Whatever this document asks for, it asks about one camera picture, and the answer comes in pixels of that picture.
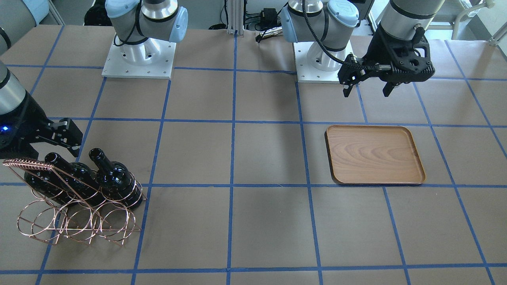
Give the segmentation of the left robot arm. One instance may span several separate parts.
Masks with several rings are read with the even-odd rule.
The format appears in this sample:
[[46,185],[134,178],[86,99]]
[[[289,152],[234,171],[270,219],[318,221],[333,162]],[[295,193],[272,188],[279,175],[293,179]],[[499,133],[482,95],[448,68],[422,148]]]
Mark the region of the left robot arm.
[[293,43],[297,78],[306,83],[335,83],[348,97],[353,86],[375,77],[385,82],[384,96],[400,84],[424,82],[436,72],[426,29],[442,0],[391,0],[366,54],[355,56],[350,37],[360,11],[348,0],[289,0],[281,9],[284,38]]

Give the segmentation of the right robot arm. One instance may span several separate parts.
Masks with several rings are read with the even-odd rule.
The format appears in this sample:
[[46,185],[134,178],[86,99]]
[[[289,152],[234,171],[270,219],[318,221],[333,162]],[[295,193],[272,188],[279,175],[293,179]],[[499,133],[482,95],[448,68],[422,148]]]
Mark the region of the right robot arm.
[[[118,46],[130,64],[147,64],[135,59],[132,48],[147,48],[146,55],[158,56],[154,40],[179,43],[185,37],[188,11],[176,0],[107,0],[107,16],[116,31]],[[1,1],[1,53],[9,50],[49,13],[47,0]],[[1,158],[32,158],[39,154],[34,143],[62,146],[77,157],[83,133],[70,118],[50,120],[18,78],[1,64]]]

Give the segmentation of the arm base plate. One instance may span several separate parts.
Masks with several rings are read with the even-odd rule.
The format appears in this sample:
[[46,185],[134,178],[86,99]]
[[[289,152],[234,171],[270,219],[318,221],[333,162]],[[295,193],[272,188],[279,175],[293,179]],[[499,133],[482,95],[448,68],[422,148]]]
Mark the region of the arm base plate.
[[103,67],[106,78],[170,79],[176,43],[149,38],[139,45],[111,45]]
[[315,42],[293,43],[299,83],[340,84],[341,64],[331,59]]

